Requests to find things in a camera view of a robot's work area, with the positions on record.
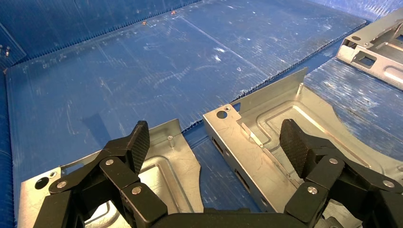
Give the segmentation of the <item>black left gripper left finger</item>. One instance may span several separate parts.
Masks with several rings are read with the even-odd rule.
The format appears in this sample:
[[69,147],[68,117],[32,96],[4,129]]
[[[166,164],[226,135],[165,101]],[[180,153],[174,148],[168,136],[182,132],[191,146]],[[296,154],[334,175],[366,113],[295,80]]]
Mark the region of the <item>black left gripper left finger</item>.
[[133,228],[167,216],[167,206],[139,178],[149,147],[148,124],[139,121],[128,136],[109,141],[93,161],[50,185],[34,227],[82,228],[108,201]]

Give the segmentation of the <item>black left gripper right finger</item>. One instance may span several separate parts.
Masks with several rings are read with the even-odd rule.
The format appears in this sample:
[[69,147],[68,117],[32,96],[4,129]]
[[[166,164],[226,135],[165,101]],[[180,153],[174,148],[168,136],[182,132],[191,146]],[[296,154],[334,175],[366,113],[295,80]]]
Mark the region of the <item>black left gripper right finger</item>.
[[293,119],[282,122],[279,140],[303,180],[285,214],[311,228],[334,200],[364,228],[402,227],[403,187],[397,181],[350,160],[328,139],[305,133]]

